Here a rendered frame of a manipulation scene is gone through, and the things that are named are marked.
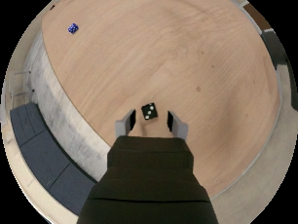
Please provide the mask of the small blue cube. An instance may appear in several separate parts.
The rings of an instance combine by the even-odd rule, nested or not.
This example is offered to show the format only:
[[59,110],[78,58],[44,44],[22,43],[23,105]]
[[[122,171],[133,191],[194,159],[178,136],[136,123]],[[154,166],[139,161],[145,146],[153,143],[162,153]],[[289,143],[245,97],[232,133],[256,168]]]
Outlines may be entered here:
[[76,25],[76,24],[74,24],[74,22],[73,22],[73,24],[71,24],[70,26],[69,26],[69,32],[70,33],[75,33],[76,32],[76,30],[78,30],[79,28],[78,28],[78,25]]

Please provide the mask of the black die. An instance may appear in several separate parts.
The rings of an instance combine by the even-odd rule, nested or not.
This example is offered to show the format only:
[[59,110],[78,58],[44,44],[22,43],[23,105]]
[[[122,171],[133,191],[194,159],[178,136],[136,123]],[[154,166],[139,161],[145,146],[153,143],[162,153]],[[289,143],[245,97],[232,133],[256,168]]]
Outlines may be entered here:
[[154,103],[142,105],[141,112],[142,115],[144,115],[145,121],[150,119],[156,119],[156,117],[158,117],[156,105],[154,105]]

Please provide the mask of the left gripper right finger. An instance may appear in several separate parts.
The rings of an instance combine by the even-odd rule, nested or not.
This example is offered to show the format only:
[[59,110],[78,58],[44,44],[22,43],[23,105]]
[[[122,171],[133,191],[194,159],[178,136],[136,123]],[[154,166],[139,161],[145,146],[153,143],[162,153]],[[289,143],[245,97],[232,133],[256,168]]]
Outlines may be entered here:
[[169,132],[172,132],[173,138],[183,138],[187,142],[189,125],[181,123],[173,111],[168,111],[168,128]]

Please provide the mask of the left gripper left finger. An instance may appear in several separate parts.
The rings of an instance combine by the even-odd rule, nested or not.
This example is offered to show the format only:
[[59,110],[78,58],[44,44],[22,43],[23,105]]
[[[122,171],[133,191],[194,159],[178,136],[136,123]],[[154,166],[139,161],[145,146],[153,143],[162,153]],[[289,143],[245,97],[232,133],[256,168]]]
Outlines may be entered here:
[[136,109],[131,109],[129,113],[122,120],[117,120],[114,123],[115,139],[121,135],[129,135],[134,124],[136,124]]

